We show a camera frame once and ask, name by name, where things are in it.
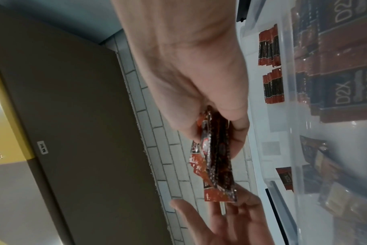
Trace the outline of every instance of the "clear plastic container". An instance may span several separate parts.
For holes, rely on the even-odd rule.
[[[367,244],[367,0],[267,0],[252,19],[240,29],[252,125],[290,244]],[[273,67],[258,66],[259,34],[274,24],[285,102],[267,104],[262,76]]]

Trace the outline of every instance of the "stacked snack bars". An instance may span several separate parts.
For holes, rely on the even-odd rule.
[[[296,93],[323,123],[367,120],[367,0],[297,0]]]
[[[259,34],[258,65],[272,65],[272,67],[281,65],[277,25]]]
[[[198,120],[201,143],[192,143],[190,165],[204,180],[205,201],[236,202],[235,183],[229,156],[229,122],[208,107]]]
[[[276,68],[263,76],[264,100],[267,104],[284,102],[282,69]]]
[[[334,159],[325,140],[300,136],[300,143],[308,163],[302,191],[319,193],[318,204],[333,215],[333,244],[367,244],[367,186]]]

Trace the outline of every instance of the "display case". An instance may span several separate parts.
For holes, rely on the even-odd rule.
[[[251,5],[238,35],[252,127],[288,243],[367,244],[367,0]],[[260,65],[275,25],[281,64]],[[284,102],[268,103],[263,75],[276,68]]]

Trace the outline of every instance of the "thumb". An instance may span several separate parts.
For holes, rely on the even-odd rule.
[[[215,235],[190,203],[185,200],[174,199],[170,202],[170,206],[181,215],[195,244],[210,244]]]

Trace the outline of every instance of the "hand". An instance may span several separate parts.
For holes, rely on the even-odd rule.
[[[184,200],[172,200],[170,206],[179,212],[196,245],[273,245],[260,199],[236,186],[238,202],[225,203],[226,215],[220,203],[207,202],[210,228],[197,211]]]
[[[112,0],[132,54],[172,128],[200,141],[207,105],[230,120],[230,154],[244,145],[248,74],[230,0]]]

